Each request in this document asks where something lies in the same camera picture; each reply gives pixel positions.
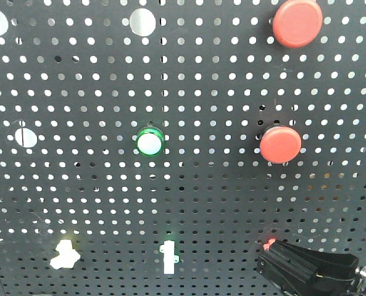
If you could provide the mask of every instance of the dark gray metal sheet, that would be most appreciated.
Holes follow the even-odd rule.
[[[272,42],[284,1],[68,2],[0,1],[7,295],[274,295],[254,271],[271,237],[365,264],[366,0],[317,1],[325,24],[302,49]],[[140,7],[147,39],[128,25]],[[287,166],[256,150],[275,120],[304,139]],[[154,158],[134,153],[149,121],[168,140]],[[61,239],[72,270],[49,266]]]

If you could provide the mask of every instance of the red button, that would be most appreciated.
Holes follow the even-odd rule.
[[[323,14],[314,0],[288,0],[273,19],[276,40],[286,47],[308,45],[320,32]]]
[[[264,159],[273,163],[292,160],[301,149],[301,136],[292,128],[276,126],[262,136],[259,149]]]

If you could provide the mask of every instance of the circular opening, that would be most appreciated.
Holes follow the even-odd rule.
[[[156,29],[156,18],[148,9],[136,9],[129,18],[129,24],[134,34],[145,37]]]
[[[17,129],[14,138],[24,148],[32,148],[37,144],[37,135],[28,128]]]

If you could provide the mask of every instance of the pegboard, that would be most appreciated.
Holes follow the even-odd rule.
[[[276,295],[271,237],[366,264],[366,0],[318,0],[300,49],[273,38],[282,2],[0,0],[0,291]],[[283,165],[259,153],[275,122],[302,136]],[[74,269],[49,265],[61,239]]]

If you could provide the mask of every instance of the white plastic bracket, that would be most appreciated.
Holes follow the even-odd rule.
[[[73,268],[74,264],[81,258],[80,254],[73,249],[72,241],[61,240],[56,247],[59,256],[51,259],[50,265],[55,269]]]
[[[175,263],[180,261],[180,257],[175,255],[175,242],[165,241],[159,247],[159,252],[164,254],[164,274],[175,274]]]

